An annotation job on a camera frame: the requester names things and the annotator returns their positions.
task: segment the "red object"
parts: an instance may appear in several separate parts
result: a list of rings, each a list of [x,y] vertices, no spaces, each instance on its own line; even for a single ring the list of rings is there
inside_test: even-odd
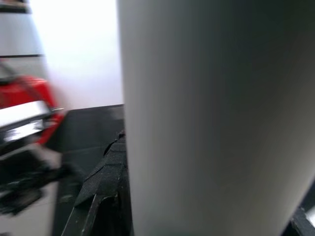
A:
[[[0,106],[11,107],[38,100],[36,97],[32,96],[30,91],[26,90],[26,88],[20,83],[20,80],[23,80],[24,83],[32,87],[38,93],[38,95],[40,95],[41,99],[46,101],[51,108],[57,107],[57,104],[51,94],[48,82],[44,79],[33,76],[20,76],[17,78],[17,80],[9,83],[8,85],[1,85]],[[40,144],[46,143],[50,136],[57,129],[63,118],[64,115],[61,113],[53,114],[52,121],[54,124],[42,133],[40,139],[37,142]]]

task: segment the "white wall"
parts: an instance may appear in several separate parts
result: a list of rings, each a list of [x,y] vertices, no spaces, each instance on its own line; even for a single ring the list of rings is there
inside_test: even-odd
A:
[[[115,0],[31,0],[49,80],[67,109],[123,103]]]
[[[30,14],[0,14],[0,56],[42,54]]]

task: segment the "black floor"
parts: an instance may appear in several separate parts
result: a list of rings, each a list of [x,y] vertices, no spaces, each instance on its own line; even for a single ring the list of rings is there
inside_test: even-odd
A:
[[[74,164],[87,175],[123,128],[122,105],[72,110],[46,146],[62,153],[62,163]],[[52,236],[62,234],[79,190],[73,178],[59,183]]]

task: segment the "white pillar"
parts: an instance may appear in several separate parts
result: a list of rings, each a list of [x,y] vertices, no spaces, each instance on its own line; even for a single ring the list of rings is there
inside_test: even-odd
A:
[[[301,201],[312,13],[276,2],[119,1],[136,236],[279,236]]]

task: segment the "white surface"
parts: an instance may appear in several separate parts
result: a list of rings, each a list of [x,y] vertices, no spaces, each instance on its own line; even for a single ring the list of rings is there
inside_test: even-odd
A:
[[[16,217],[0,216],[0,232],[10,232],[12,236],[48,236],[53,209],[53,204],[44,204],[31,207]]]
[[[122,104],[116,1],[31,0],[31,8],[59,104]]]
[[[24,121],[49,111],[43,101],[23,103],[21,105],[0,109],[0,127]]]
[[[311,224],[315,227],[315,207],[306,212],[306,218],[311,222]]]
[[[0,56],[42,54],[30,14],[0,14]]]
[[[40,120],[32,121],[26,125],[9,130],[4,137],[4,140],[6,142],[19,140],[29,135],[38,133],[42,131],[43,129],[44,129],[43,120],[40,119]]]

